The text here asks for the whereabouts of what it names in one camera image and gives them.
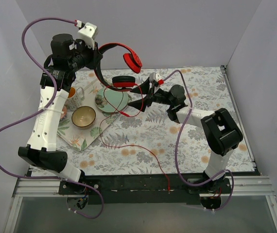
red headphones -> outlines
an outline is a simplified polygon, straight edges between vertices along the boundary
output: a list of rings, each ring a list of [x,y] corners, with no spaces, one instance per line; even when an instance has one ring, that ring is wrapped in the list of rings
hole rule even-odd
[[[140,69],[143,66],[142,62],[140,61],[138,55],[128,46],[120,43],[108,43],[99,48],[99,53],[103,54],[107,50],[112,49],[116,46],[121,46],[127,49],[130,53],[125,53],[123,55],[123,59],[125,63],[128,65],[128,67],[136,74],[140,73]],[[109,85],[105,80],[101,72],[101,62],[99,62],[98,66],[94,69],[94,73],[97,76],[97,78],[100,80],[100,82],[115,91],[131,91],[132,89],[130,87],[133,87],[136,85],[135,78],[133,76],[116,76],[113,77],[112,83],[113,86]]]

glass panel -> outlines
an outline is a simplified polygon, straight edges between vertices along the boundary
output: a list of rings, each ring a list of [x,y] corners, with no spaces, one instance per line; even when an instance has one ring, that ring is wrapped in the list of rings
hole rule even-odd
[[[99,208],[90,205],[82,211],[91,215]],[[233,197],[216,213],[182,203],[106,204],[95,220],[68,211],[66,198],[23,198],[15,232],[275,233],[276,228],[265,197]]]

black metal frame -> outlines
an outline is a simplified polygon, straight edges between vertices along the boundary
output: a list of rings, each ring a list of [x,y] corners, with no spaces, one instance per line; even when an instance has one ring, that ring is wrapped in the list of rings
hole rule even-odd
[[[255,172],[235,172],[234,176],[256,176]],[[168,192],[167,179],[163,174],[142,174],[142,175],[104,175],[86,176],[86,184],[96,186],[105,199],[105,203],[186,203],[199,205],[202,201],[200,194],[211,193],[206,189],[186,186],[177,174],[167,174],[170,179],[171,191]],[[202,173],[182,174],[185,180],[198,180],[202,178]],[[231,186],[229,179],[225,178],[220,187],[222,194],[229,194]],[[72,186],[66,181],[61,181],[59,186],[60,195],[77,195],[83,190],[77,190],[77,186]],[[88,204],[101,204],[99,196],[92,190],[87,190],[89,194]]]

teal plate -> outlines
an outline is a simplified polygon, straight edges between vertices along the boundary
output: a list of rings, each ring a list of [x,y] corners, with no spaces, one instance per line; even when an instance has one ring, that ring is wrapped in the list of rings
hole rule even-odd
[[[120,91],[113,91],[109,88],[106,88],[105,97],[107,100],[105,100],[104,90],[105,90],[105,88],[102,88],[101,90],[99,90],[98,94],[95,96],[96,106],[100,110],[102,110],[105,113],[113,113],[116,111],[116,108],[118,107],[119,104],[120,104],[118,107],[119,111],[121,111],[122,109],[124,109],[127,106],[128,100],[129,100],[129,96],[127,93],[120,92]]]

cable tie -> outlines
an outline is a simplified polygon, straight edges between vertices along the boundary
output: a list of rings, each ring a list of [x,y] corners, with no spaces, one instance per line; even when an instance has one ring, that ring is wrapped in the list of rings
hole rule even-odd
[[[50,111],[57,112],[57,113],[60,113],[60,114],[63,114],[63,113],[64,113],[63,111],[59,111],[59,110],[52,109],[52,108],[45,108],[45,107],[40,107],[40,108],[38,108],[38,110],[42,110],[42,109],[43,109],[44,111],[50,110]]]

